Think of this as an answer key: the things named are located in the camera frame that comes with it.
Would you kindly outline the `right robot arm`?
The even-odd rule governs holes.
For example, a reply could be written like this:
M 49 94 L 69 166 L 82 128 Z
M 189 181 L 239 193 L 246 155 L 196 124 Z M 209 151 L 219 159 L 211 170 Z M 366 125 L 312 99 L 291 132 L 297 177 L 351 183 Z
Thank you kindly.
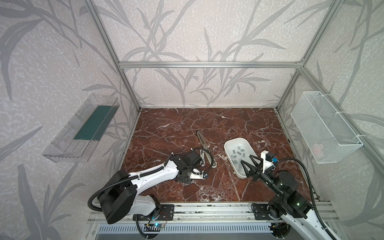
M 275 167 L 284 161 L 294 161 L 305 168 L 299 160 L 285 158 L 279 161 L 271 153 L 266 153 L 263 158 L 254 155 L 250 155 L 249 158 L 251 163 L 241 161 L 246 177 L 251 178 L 254 182 L 262 181 L 275 193 L 267 205 L 251 204 L 255 217 L 282 220 L 287 232 L 293 228 L 306 240 L 340 239 L 321 218 L 313 192 L 310 192 L 311 201 L 308 201 L 297 192 L 299 184 L 290 172 L 282 170 L 277 175 L 272 175 Z

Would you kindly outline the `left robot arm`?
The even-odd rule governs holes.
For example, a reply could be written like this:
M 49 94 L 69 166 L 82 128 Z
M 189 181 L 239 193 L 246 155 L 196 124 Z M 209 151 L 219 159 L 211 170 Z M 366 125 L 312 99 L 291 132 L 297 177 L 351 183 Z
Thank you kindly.
M 207 155 L 212 168 L 216 163 L 212 153 L 196 147 L 186 153 L 171 154 L 164 163 L 143 171 L 127 173 L 120 170 L 90 196 L 88 208 L 102 212 L 110 225 L 127 215 L 157 217 L 162 207 L 160 202 L 153 195 L 143 196 L 142 192 L 166 181 L 190 184 L 194 177 L 204 179 L 208 170 L 198 169 L 203 161 L 200 152 Z

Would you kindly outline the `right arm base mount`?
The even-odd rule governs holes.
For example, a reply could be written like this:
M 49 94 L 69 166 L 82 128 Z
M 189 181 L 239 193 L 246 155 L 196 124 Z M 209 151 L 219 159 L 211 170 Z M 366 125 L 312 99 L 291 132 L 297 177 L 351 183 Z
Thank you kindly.
M 252 203 L 251 210 L 255 220 L 276 220 L 270 216 L 268 208 L 269 205 L 267 203 Z

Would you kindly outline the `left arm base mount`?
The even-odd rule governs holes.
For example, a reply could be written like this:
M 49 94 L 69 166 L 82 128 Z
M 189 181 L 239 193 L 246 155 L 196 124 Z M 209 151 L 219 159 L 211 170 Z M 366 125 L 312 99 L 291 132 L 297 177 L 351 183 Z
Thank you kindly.
M 134 215 L 136 221 L 172 221 L 175 213 L 175 205 L 160 205 L 156 207 L 148 216 Z

